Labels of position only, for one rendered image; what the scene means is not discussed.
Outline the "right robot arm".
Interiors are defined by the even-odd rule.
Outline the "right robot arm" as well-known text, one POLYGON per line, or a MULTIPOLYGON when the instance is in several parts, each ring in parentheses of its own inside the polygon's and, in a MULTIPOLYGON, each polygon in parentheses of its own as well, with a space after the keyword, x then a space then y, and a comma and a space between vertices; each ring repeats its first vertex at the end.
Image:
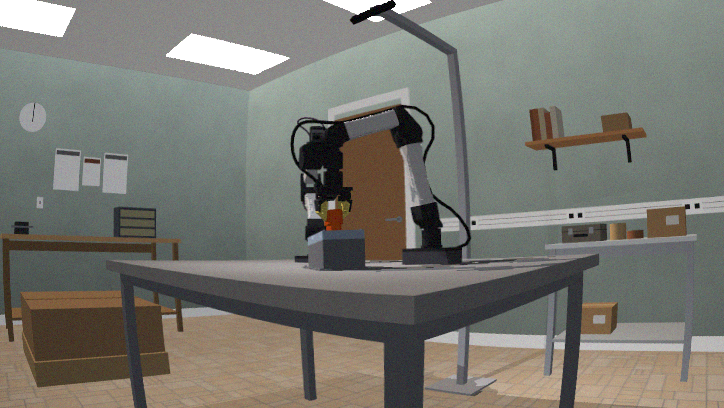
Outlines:
MULTIPOLYGON (((322 128, 322 126, 312 126, 310 127, 310 139, 307 144, 322 144, 320 140, 321 133, 326 130, 327 128, 322 128), (312 134, 311 134, 312 131, 312 134)), ((317 173, 318 170, 307 170, 309 173, 311 173, 316 179, 319 178, 319 182, 321 182, 321 173, 317 173)), ((322 230, 326 230, 324 220, 320 218, 315 213, 315 207, 314 207, 314 199, 315 198, 315 190, 313 190, 313 187, 306 187, 306 184, 314 184, 315 182, 312 180, 311 177, 309 177, 307 174, 301 174, 300 176, 300 192, 301 192, 301 202, 304 200, 304 205, 307 207, 308 211, 308 219, 307 219, 307 226, 305 226, 305 240, 308 241, 308 237, 312 236, 322 230), (303 189, 303 182, 304 182, 304 189, 303 189)), ((308 259, 307 256, 295 256, 297 259, 308 259)))

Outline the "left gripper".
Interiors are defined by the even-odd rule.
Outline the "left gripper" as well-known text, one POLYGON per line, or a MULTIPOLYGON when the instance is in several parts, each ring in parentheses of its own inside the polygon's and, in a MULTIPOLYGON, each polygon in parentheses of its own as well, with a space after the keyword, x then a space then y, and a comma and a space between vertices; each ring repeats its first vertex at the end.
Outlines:
POLYGON ((314 187, 314 190, 316 190, 315 211, 324 221, 327 221, 328 196, 326 195, 340 195, 338 209, 342 209, 343 219, 350 214, 352 207, 350 191, 353 191, 353 187, 343 187, 343 172, 323 172, 323 187, 314 187))

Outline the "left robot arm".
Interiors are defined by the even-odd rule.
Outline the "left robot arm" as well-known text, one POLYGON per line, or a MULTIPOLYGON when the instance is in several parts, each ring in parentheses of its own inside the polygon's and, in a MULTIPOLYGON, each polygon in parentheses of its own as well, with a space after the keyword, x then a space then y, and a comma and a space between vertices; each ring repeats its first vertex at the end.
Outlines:
POLYGON ((300 147, 299 168, 321 170, 323 166, 327 171, 339 171, 343 169, 343 152, 339 151, 343 143, 386 129, 390 129, 393 141, 397 148, 400 148, 405 163, 412 197, 413 207, 410 209, 413 221, 420 229, 424 228, 421 248, 402 249, 402 252, 462 250, 462 247, 442 248, 440 227, 443 227, 443 224, 439 217, 437 202, 434 202, 429 187, 424 165, 421 145, 423 131, 403 106, 397 106, 377 115, 331 125, 320 135, 322 144, 304 144, 300 147))

